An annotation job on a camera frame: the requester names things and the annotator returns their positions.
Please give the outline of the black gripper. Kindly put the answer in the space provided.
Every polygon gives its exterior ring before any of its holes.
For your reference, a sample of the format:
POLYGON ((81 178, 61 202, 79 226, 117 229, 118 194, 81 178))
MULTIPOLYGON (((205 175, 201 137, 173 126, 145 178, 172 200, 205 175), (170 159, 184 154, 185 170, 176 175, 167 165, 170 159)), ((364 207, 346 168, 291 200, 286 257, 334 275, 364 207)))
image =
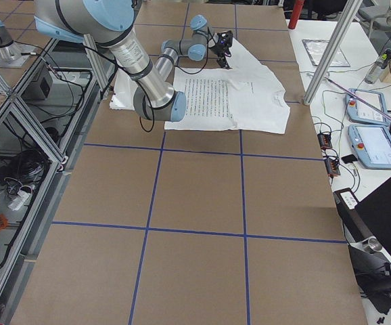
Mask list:
POLYGON ((229 59, 231 58, 230 48, 233 46, 233 32, 231 30, 218 32, 216 40, 217 63, 220 67, 231 69, 229 59))

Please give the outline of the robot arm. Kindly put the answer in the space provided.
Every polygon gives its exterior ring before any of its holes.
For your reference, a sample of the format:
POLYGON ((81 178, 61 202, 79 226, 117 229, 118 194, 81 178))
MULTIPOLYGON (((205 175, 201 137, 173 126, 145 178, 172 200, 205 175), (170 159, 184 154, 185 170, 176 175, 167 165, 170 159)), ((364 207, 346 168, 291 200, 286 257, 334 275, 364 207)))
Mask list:
POLYGON ((136 37, 132 1, 35 1, 35 24, 40 33, 82 43, 85 35, 108 48, 118 65, 137 84, 133 107, 147 120, 178 122, 187 99, 165 81, 136 37))
POLYGON ((191 19, 190 39, 167 40, 162 44, 162 53, 156 61, 156 68, 163 79, 166 79, 173 68, 177 68, 179 58, 189 58, 200 62, 208 58, 211 51, 216 56, 216 63, 224 69, 230 69, 227 58, 231 57, 233 32, 231 30, 214 32, 207 19, 198 14, 191 19))

